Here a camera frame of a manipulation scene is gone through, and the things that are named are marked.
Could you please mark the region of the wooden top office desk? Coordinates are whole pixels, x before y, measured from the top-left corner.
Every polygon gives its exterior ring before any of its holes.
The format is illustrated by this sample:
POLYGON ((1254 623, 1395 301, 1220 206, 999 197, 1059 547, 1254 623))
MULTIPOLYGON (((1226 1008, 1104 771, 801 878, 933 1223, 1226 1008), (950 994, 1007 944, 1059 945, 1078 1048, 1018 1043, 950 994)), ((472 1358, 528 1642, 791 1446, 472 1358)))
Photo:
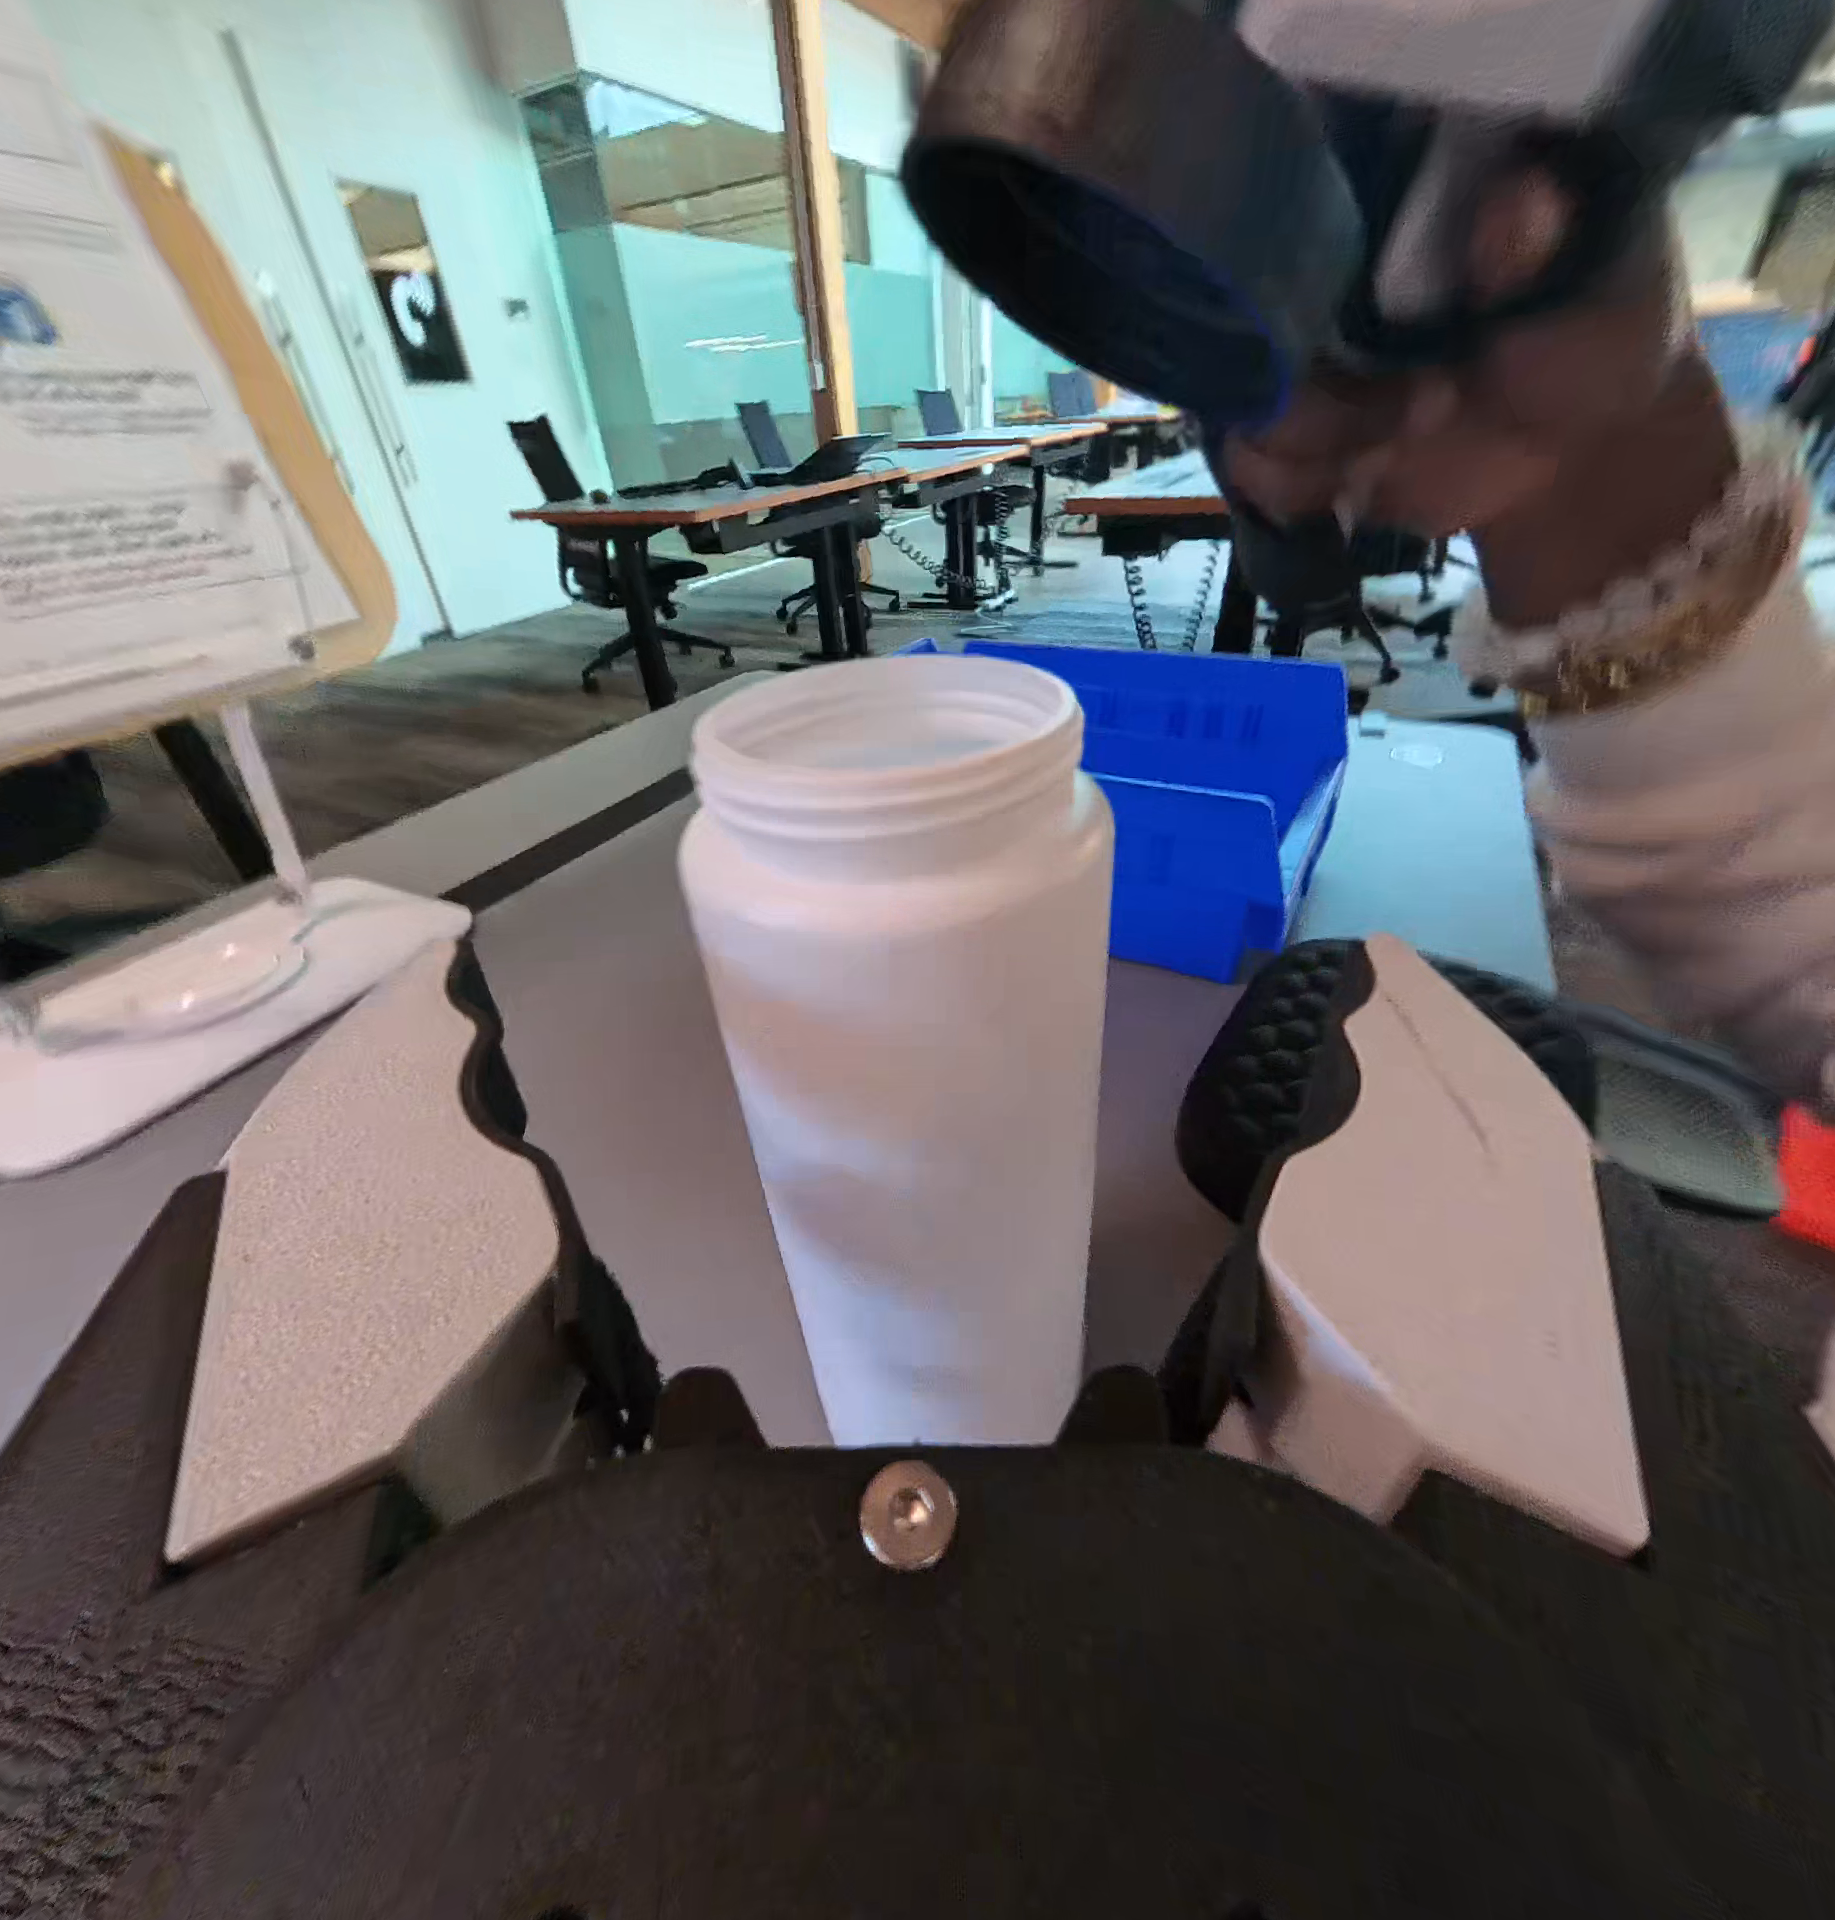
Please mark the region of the wooden top office desk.
POLYGON ((1073 494, 1062 514, 1093 524, 1105 560, 1120 563, 1139 650, 1159 648, 1144 563, 1164 560, 1178 544, 1201 543, 1210 547, 1210 557, 1193 589, 1180 648, 1192 653, 1208 635, 1218 657, 1247 659, 1254 652, 1257 598, 1235 557, 1235 519, 1202 451, 1171 454, 1073 494))
POLYGON ((559 502, 511 511, 509 522, 547 526, 559 536, 607 547, 643 698, 650 709, 664 709, 680 702, 680 691, 664 657, 659 600, 650 588, 650 543, 655 534, 674 530, 703 556, 807 541, 818 623, 818 650, 807 661, 862 661, 868 638, 854 528, 879 506, 879 496, 907 476, 894 454, 871 454, 858 472, 823 482, 559 502))
POLYGON ((1104 421, 1053 421, 1005 436, 987 428, 903 441, 880 476, 883 506, 926 511, 942 534, 942 554, 930 562, 883 519, 880 541, 930 581, 909 602, 926 612, 999 612, 1016 598, 1016 566, 1038 581, 1073 571, 1073 562, 1046 556, 1047 474, 1075 467, 1104 433, 1104 421))

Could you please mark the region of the person's right forearm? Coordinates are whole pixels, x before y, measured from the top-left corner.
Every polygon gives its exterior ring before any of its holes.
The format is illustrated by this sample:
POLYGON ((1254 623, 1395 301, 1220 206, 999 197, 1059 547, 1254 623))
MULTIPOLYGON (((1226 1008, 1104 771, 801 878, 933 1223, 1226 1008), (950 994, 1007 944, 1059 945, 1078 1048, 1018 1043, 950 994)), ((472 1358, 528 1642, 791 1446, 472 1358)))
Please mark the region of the person's right forearm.
POLYGON ((1530 738, 1563 891, 1672 1022, 1835 1117, 1835 635, 1803 574, 1672 691, 1530 738))

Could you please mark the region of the orange plastic object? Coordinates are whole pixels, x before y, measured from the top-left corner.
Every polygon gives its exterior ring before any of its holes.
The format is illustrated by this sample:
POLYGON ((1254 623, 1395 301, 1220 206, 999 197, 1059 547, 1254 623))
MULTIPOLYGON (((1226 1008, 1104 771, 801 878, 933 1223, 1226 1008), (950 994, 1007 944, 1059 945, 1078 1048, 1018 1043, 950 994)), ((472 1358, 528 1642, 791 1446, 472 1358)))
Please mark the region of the orange plastic object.
POLYGON ((1778 1121, 1777 1170, 1783 1205, 1774 1228, 1835 1254, 1835 1121, 1803 1107, 1785 1107, 1778 1121))

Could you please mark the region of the white door with window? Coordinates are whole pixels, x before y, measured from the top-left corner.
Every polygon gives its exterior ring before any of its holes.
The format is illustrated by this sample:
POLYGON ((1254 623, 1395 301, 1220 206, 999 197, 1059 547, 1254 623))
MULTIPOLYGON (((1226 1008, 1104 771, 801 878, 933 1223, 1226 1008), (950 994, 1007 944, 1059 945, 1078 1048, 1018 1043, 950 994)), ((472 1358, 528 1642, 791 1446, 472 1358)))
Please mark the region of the white door with window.
POLYGON ((415 457, 372 350, 369 294, 352 277, 352 245, 322 218, 336 210, 333 186, 312 178, 285 139, 287 125, 265 97, 256 49, 241 29, 218 29, 217 46, 269 227, 256 242, 256 306, 343 492, 387 563, 398 609, 387 652, 447 642, 447 593, 415 519, 415 457))

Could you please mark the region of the white plastic bottle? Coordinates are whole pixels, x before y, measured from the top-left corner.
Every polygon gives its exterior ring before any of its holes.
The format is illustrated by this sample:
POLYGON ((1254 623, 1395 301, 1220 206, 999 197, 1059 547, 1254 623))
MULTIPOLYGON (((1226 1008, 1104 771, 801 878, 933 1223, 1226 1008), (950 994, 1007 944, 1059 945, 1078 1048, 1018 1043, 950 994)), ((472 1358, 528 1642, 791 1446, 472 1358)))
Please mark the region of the white plastic bottle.
POLYGON ((695 726, 680 884, 834 1442, 1047 1445, 1083 1380, 1114 825, 1014 661, 695 726))

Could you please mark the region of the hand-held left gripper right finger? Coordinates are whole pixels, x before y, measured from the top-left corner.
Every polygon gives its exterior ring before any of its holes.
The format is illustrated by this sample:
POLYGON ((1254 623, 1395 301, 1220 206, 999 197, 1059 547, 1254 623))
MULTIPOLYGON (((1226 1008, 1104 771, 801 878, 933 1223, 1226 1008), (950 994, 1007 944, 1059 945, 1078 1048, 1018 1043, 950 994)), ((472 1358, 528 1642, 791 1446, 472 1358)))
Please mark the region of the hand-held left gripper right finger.
POLYGON ((1173 1438, 1375 1523, 1433 1474, 1648 1548, 1597 1141, 1430 959, 1271 957, 1175 1147, 1235 1241, 1168 1350, 1173 1438))

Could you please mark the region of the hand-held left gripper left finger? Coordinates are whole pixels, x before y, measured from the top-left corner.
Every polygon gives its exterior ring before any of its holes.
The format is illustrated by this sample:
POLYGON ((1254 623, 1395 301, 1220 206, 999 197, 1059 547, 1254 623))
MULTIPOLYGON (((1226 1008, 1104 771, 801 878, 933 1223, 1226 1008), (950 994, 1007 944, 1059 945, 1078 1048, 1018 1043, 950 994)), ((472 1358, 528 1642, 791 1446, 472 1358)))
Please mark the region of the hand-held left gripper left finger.
POLYGON ((450 1526, 576 1457, 640 1452, 659 1369, 527 1141, 467 938, 297 1056, 220 1174, 168 1565, 362 1487, 400 1486, 450 1526))

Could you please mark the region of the instruction sign on white stand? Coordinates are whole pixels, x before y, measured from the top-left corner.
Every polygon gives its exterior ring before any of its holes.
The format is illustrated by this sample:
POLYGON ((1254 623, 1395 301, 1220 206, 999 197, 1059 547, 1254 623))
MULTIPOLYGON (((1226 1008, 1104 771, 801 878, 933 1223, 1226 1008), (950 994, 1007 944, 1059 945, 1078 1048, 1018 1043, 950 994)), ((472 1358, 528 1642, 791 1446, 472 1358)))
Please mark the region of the instruction sign on white stand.
POLYGON ((312 882, 250 705, 375 661, 387 569, 184 193, 0 4, 0 777, 223 724, 272 894, 0 989, 0 1183, 80 1164, 332 1020, 468 912, 312 882))

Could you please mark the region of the black ribbed bottle lid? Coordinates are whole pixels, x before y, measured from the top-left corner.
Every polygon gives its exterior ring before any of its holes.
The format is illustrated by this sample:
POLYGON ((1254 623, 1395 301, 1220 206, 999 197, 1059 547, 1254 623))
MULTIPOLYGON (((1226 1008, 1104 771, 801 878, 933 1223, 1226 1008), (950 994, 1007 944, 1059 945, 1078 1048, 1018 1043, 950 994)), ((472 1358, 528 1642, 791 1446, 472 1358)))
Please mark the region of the black ribbed bottle lid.
POLYGON ((1053 354, 1242 431, 1330 347, 1361 213, 1235 13, 959 4, 904 144, 942 262, 1053 354))

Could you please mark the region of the printed instruction sheet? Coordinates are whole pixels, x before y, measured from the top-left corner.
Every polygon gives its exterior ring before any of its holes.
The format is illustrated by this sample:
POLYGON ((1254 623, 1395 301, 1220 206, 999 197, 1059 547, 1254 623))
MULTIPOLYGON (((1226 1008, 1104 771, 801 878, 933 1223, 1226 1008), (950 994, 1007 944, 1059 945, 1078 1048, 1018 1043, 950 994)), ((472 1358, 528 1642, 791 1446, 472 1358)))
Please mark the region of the printed instruction sheet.
POLYGON ((0 4, 0 765, 372 661, 393 617, 202 214, 0 4))

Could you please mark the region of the blue plastic bin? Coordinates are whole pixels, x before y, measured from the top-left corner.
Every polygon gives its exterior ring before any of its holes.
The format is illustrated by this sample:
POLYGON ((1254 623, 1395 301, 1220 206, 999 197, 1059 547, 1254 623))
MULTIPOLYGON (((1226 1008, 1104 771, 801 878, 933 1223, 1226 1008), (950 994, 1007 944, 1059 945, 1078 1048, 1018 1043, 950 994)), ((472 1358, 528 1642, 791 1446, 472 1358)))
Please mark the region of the blue plastic bin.
POLYGON ((1285 948, 1351 752, 1342 667, 972 638, 1062 680, 1114 818, 1111 957, 1233 987, 1285 948))

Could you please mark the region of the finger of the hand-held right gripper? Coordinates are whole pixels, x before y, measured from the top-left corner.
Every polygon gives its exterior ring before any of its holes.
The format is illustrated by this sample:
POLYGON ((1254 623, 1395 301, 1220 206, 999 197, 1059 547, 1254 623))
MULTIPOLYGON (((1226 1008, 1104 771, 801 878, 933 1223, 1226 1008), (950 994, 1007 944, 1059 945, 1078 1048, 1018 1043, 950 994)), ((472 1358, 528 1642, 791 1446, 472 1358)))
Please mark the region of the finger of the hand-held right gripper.
POLYGON ((1242 3, 1246 48, 1295 83, 1504 121, 1583 121, 1657 3, 1242 3))

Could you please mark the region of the person's right hand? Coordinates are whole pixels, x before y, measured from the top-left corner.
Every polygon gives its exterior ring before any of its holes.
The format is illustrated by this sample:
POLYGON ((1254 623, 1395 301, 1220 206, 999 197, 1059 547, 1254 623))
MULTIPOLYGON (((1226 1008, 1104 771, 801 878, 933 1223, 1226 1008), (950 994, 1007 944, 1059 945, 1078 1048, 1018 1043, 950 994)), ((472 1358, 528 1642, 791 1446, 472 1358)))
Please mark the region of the person's right hand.
POLYGON ((1736 444, 1664 213, 1583 303, 1457 369, 1318 373, 1262 436, 1224 433, 1213 469, 1276 526, 1353 511, 1463 534, 1491 617, 1535 631, 1679 547, 1736 444))

